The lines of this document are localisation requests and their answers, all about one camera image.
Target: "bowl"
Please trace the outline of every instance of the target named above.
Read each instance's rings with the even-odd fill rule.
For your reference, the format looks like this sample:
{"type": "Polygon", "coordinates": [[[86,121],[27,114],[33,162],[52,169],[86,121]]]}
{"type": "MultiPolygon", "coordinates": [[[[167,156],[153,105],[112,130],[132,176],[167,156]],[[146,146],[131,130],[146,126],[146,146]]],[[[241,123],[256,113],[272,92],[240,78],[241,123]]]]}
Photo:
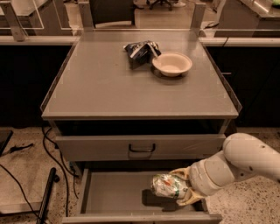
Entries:
{"type": "Polygon", "coordinates": [[[176,77],[187,72],[192,67],[192,61],[179,52],[163,52],[152,60],[153,66],[163,75],[176,77]]]}

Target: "open drawer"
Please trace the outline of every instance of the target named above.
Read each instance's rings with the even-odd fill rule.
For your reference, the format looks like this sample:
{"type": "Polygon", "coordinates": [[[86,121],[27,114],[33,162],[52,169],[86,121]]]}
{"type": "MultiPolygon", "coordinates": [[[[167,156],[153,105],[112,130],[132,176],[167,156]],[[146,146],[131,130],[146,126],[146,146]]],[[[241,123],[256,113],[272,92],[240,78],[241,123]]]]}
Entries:
{"type": "Polygon", "coordinates": [[[154,174],[168,171],[84,170],[75,217],[63,223],[219,223],[220,215],[207,212],[206,203],[178,206],[175,199],[151,192],[154,174]]]}
{"type": "Polygon", "coordinates": [[[141,136],[57,136],[68,161],[208,158],[218,152],[222,134],[141,136]]]}

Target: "speckled floor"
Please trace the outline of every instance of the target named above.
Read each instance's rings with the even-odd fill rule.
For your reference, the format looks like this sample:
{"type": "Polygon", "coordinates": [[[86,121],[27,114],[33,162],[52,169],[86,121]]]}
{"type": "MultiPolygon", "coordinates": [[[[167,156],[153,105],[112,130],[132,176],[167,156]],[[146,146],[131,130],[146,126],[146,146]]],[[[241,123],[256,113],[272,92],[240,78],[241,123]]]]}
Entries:
{"type": "MultiPolygon", "coordinates": [[[[41,128],[12,129],[13,136],[5,148],[34,144],[31,148],[16,151],[0,157],[0,164],[4,165],[21,183],[27,199],[30,202],[42,200],[49,171],[57,169],[60,182],[55,183],[49,203],[46,223],[61,223],[65,215],[66,185],[61,169],[49,158],[43,148],[43,134],[41,128]]],[[[277,151],[280,151],[280,128],[242,128],[239,132],[249,133],[262,139],[277,151]]],[[[50,142],[46,142],[47,149],[60,161],[58,150],[50,142]]],[[[77,199],[74,195],[74,178],[67,175],[70,187],[69,216],[76,212],[77,199]]],[[[15,181],[0,169],[0,206],[25,203],[24,197],[15,181]]],[[[81,180],[75,179],[75,189],[79,196],[81,180]]],[[[264,177],[254,177],[249,180],[233,183],[215,195],[206,198],[210,214],[221,214],[221,224],[280,223],[280,185],[264,177]]],[[[12,216],[0,216],[0,223],[36,223],[32,213],[12,216]]]]}

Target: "black chair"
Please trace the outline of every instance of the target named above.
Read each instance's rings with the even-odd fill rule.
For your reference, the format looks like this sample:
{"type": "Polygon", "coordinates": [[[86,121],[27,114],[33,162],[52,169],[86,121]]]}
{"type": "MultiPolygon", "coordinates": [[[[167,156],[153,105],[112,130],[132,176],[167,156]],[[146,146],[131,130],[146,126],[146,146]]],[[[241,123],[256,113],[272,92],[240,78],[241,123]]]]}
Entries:
{"type": "Polygon", "coordinates": [[[155,4],[158,4],[158,3],[160,3],[160,5],[163,5],[163,3],[168,4],[168,5],[169,5],[169,11],[172,11],[172,4],[171,4],[168,0],[157,0],[156,2],[154,2],[154,3],[152,3],[152,4],[150,5],[150,10],[152,10],[152,8],[154,7],[154,5],[155,5],[155,4]]]}
{"type": "Polygon", "coordinates": [[[135,25],[133,0],[89,0],[94,28],[98,24],[130,21],[135,25]]]}

